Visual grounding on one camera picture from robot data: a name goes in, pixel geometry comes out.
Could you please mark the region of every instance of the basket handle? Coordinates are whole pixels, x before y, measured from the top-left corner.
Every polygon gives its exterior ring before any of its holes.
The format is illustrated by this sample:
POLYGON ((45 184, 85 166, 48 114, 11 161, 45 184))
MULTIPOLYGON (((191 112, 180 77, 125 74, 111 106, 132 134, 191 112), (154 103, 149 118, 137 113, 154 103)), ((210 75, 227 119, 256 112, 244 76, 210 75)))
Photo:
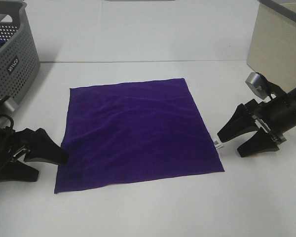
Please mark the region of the basket handle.
POLYGON ((24 8, 26 7, 26 3, 22 1, 14 1, 14 0, 4 0, 0 1, 0 14, 9 15, 12 18, 12 22, 8 24, 13 24, 16 26, 20 26, 20 18, 25 14, 24 8))

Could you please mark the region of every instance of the microfiber towel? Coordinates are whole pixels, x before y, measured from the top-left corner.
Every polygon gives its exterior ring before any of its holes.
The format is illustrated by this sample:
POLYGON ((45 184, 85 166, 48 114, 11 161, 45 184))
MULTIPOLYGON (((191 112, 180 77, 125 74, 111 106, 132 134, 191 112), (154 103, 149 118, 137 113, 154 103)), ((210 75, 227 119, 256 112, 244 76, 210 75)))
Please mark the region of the microfiber towel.
POLYGON ((55 193, 224 171, 185 79, 70 89, 61 147, 55 193))

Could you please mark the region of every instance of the white table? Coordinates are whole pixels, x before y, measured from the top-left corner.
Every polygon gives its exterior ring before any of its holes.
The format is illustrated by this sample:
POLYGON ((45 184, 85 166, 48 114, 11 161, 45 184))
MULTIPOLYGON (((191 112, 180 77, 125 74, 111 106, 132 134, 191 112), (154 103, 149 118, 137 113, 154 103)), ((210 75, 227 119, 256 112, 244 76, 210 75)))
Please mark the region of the white table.
POLYGON ((246 60, 257 0, 26 0, 41 61, 246 60))
MULTIPOLYGON (((14 115, 15 129, 44 127, 60 144, 69 88, 184 77, 212 137, 254 98, 246 61, 42 64, 14 115)), ((36 183, 0 183, 0 237, 296 237, 296 128, 276 153, 219 150, 224 173, 53 194, 57 166, 31 163, 36 183)))

